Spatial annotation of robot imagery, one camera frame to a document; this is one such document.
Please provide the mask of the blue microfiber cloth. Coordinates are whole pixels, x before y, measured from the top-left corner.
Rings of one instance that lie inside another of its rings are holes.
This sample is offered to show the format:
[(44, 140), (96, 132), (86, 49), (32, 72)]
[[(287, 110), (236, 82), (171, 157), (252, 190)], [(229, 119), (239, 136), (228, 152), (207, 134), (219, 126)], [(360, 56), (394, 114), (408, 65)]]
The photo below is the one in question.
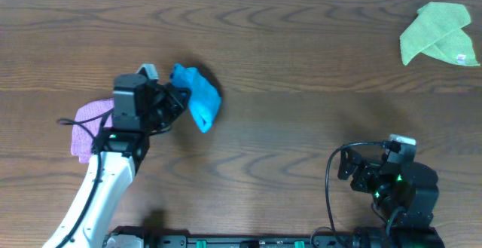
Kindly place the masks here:
[(218, 90), (201, 75), (198, 68), (184, 67), (176, 63), (170, 75), (171, 83), (177, 88), (187, 88), (191, 92), (188, 108), (201, 133), (212, 127), (221, 107)]

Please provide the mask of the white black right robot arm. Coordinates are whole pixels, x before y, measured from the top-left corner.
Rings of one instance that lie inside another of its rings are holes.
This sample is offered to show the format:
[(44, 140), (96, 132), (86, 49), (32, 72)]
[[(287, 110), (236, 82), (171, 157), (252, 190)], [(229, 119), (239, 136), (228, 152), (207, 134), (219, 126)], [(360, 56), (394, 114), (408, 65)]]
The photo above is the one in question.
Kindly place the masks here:
[(391, 142), (378, 161), (362, 157), (352, 147), (340, 151), (337, 177), (350, 176), (351, 189), (370, 194), (385, 223), (382, 228), (358, 228), (345, 247), (441, 248), (444, 242), (431, 226), (438, 200), (438, 175), (415, 162), (416, 146)]

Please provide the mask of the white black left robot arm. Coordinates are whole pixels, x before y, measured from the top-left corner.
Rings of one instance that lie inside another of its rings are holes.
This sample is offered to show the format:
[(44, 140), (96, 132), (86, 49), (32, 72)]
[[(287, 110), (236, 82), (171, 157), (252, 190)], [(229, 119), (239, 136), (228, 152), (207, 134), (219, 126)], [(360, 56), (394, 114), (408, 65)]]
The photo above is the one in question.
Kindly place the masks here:
[(149, 149), (188, 106), (191, 92), (142, 74), (114, 80), (112, 126), (93, 137), (86, 176), (46, 247), (101, 247), (114, 212)]

